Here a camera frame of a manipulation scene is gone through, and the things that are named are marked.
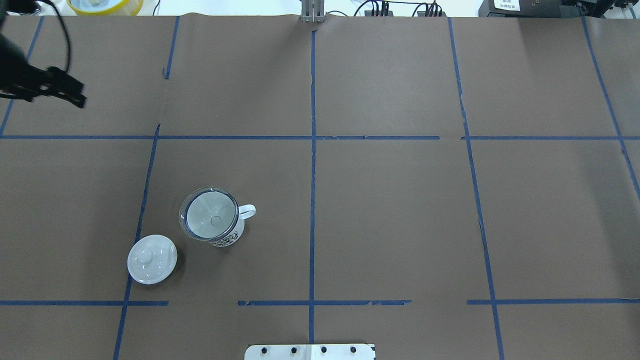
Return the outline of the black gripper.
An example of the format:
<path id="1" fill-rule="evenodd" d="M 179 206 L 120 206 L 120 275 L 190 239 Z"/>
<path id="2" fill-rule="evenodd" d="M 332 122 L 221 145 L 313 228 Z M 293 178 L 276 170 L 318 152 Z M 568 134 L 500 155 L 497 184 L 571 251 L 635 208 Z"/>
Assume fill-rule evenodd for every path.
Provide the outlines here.
<path id="1" fill-rule="evenodd" d="M 5 35 L 0 35 L 0 89 L 7 100 L 32 102 L 48 96 L 47 73 L 28 63 L 25 53 Z"/>

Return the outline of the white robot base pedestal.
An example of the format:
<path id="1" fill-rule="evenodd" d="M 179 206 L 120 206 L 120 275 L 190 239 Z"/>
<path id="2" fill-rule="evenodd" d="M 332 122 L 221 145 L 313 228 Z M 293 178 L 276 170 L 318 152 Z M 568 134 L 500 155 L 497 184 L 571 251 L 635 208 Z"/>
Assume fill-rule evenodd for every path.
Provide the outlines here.
<path id="1" fill-rule="evenodd" d="M 245 360 L 375 360 L 374 344 L 256 344 L 247 347 Z"/>

